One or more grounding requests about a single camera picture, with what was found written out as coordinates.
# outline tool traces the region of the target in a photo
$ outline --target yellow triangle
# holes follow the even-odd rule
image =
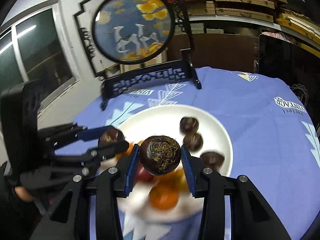
[[[243,79],[249,81],[249,76],[247,75],[241,75],[241,74],[237,74],[239,77],[242,77]]]

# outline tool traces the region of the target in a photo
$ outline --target red apple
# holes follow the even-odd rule
[[[138,162],[138,168],[136,173],[135,182],[142,181],[142,182],[150,182],[153,180],[153,175],[150,174],[141,164]]]

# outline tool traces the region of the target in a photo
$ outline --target silver bolt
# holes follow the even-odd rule
[[[96,151],[96,150],[91,151],[91,156],[92,156],[92,157],[97,156],[97,154],[98,154],[98,153],[97,153],[97,151]]]
[[[74,182],[79,182],[79,181],[81,181],[81,179],[82,179],[81,175],[76,175],[73,177]]]
[[[247,182],[247,181],[248,181],[248,177],[247,177],[247,176],[244,176],[244,175],[241,175],[241,176],[239,177],[239,180],[240,180],[241,182]]]
[[[203,169],[203,172],[204,172],[205,174],[211,174],[211,173],[212,173],[212,169],[211,169],[211,168],[204,168],[204,169]]]
[[[82,168],[82,174],[84,175],[84,176],[88,176],[89,175],[89,169],[88,168],[86,168],[86,167],[84,167],[84,168]]]
[[[115,173],[118,172],[118,169],[117,169],[116,167],[111,167],[111,168],[108,169],[108,171],[109,171],[109,173],[111,173],[111,174],[115,174]]]

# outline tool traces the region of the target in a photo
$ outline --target white window frame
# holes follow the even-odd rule
[[[55,91],[53,91],[49,96],[47,96],[42,102],[39,111],[45,109],[49,104],[52,103],[59,95],[61,95],[65,90],[67,90],[70,86],[75,84],[80,80],[79,78],[79,71],[78,66],[75,61],[75,55],[71,49],[70,42],[68,40],[68,36],[66,34],[66,27],[65,22],[62,17],[62,9],[61,9],[61,2],[60,0],[49,0],[46,2],[43,2],[41,4],[38,4],[36,6],[33,6],[32,8],[23,11],[22,13],[18,14],[13,19],[9,20],[6,24],[4,24],[0,30],[0,39],[4,37],[5,35],[9,35],[9,32],[11,32],[11,38],[12,38],[12,46],[15,54],[15,58],[18,64],[18,68],[20,70],[20,74],[22,76],[22,79],[24,82],[29,81],[27,72],[25,70],[21,54],[20,54],[20,48],[18,44],[18,38],[17,38],[17,30],[16,26],[23,21],[33,17],[36,14],[39,14],[46,10],[52,10],[52,16],[54,20],[54,25],[56,28],[56,32],[58,35],[58,39],[60,42],[60,46],[62,48],[62,52],[64,54],[64,57],[66,59],[66,62],[68,63],[68,66],[70,68],[70,71],[72,73],[72,78],[70,78],[67,82],[62,84],[60,87],[58,87]]]

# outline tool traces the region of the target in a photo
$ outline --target tablecloth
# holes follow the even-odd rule
[[[298,240],[320,210],[320,145],[305,108],[280,79],[203,67],[196,70],[202,89],[192,81],[153,80],[113,98],[101,111],[100,98],[74,121],[89,129],[117,127],[128,117],[157,105],[184,104],[214,115],[233,146],[231,177],[247,175],[274,209],[292,240]],[[97,141],[76,142],[57,154],[80,154]],[[230,239],[230,204],[226,233]],[[90,236],[95,239],[95,198],[91,200]],[[154,224],[120,213],[124,240],[196,240],[201,214],[175,223]]]

